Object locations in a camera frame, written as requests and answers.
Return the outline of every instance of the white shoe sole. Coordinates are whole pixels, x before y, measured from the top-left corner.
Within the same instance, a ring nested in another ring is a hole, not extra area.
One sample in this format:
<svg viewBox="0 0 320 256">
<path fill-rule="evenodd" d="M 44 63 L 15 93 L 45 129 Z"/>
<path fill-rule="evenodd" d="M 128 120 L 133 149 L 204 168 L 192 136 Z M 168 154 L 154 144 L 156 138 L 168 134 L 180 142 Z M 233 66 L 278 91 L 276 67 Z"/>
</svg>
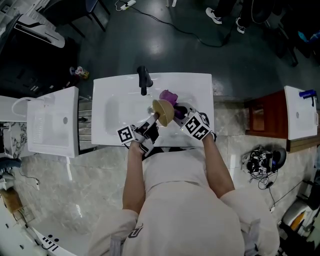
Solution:
<svg viewBox="0 0 320 256">
<path fill-rule="evenodd" d="M 210 8 L 207 8 L 207 9 L 205 10 L 205 13 L 206 13 L 206 15 L 208 15 L 208 16 L 213 20 L 213 22 L 214 22 L 215 24 L 217 24 L 217 25 L 222 24 L 222 21 L 218 21 L 218 20 L 216 20 L 214 17 L 212 17 L 212 13 L 211 13 Z"/>
<path fill-rule="evenodd" d="M 237 25 L 236 31 L 238 31 L 240 34 L 244 34 L 245 32 L 239 28 L 238 20 L 239 20 L 239 18 L 237 18 L 235 20 L 235 24 Z"/>
</svg>

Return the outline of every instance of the white cable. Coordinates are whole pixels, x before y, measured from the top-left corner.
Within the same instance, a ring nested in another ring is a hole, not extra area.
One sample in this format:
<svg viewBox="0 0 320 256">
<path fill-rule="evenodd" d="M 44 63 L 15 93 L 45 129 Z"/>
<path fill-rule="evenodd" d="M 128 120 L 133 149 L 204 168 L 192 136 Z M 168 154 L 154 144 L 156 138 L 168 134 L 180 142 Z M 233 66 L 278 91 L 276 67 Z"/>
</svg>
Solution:
<svg viewBox="0 0 320 256">
<path fill-rule="evenodd" d="M 118 3 L 118 2 L 119 2 L 119 0 L 116 1 L 115 4 L 114 4 L 115 10 L 116 10 L 117 12 L 121 12 L 121 11 L 123 11 L 123 10 L 122 10 L 122 9 L 118 10 L 118 7 L 117 7 L 117 3 Z"/>
</svg>

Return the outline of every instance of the forearm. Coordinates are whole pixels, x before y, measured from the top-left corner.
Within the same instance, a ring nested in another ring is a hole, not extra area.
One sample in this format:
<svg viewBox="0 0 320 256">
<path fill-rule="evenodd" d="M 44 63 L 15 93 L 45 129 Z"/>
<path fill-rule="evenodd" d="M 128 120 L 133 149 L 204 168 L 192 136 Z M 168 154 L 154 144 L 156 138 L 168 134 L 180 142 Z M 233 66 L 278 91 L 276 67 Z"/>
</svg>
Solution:
<svg viewBox="0 0 320 256">
<path fill-rule="evenodd" d="M 205 153 L 206 178 L 210 188 L 220 198 L 234 190 L 235 186 L 213 136 L 208 134 L 202 142 Z"/>
<path fill-rule="evenodd" d="M 140 213 L 146 199 L 144 176 L 142 169 L 143 153 L 137 145 L 131 143 L 128 152 L 127 172 L 123 190 L 123 209 Z"/>
</svg>

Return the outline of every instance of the marble tile floor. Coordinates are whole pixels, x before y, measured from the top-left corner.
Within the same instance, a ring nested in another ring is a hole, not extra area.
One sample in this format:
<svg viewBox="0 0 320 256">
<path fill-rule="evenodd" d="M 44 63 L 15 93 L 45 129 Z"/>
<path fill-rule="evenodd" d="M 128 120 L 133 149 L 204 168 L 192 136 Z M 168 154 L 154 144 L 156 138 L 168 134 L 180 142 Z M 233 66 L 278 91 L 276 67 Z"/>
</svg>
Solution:
<svg viewBox="0 0 320 256">
<path fill-rule="evenodd" d="M 285 147 L 286 140 L 245 135 L 247 122 L 243 120 L 248 115 L 239 103 L 217 102 L 214 107 L 218 135 L 216 144 L 235 187 L 257 187 L 258 181 L 249 183 L 249 174 L 242 171 L 241 156 L 258 145 Z M 303 178 L 314 175 L 316 151 L 316 147 L 312 147 L 287 154 L 285 165 L 279 170 L 276 182 L 271 187 L 275 200 Z M 34 222 L 51 218 L 79 234 L 89 234 L 94 230 L 101 213 L 122 207 L 127 153 L 125 147 L 107 146 L 70 159 L 47 154 L 24 157 L 20 171 L 39 179 L 40 191 L 35 189 L 35 180 L 21 176 L 18 169 L 14 170 L 15 189 L 22 204 L 32 210 Z M 272 213 L 276 221 L 281 219 L 302 189 L 304 184 L 298 185 L 276 204 Z M 260 192 L 271 207 L 273 201 L 269 190 Z"/>
</svg>

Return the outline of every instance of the brown box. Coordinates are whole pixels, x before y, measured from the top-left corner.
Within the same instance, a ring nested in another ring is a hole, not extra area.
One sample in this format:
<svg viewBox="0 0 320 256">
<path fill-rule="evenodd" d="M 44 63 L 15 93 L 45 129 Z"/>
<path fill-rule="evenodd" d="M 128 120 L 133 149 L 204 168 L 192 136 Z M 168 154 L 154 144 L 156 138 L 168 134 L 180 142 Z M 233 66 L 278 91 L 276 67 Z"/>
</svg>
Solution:
<svg viewBox="0 0 320 256">
<path fill-rule="evenodd" d="M 12 187 L 8 190 L 1 189 L 0 194 L 3 202 L 10 213 L 13 213 L 23 207 L 20 197 Z"/>
</svg>

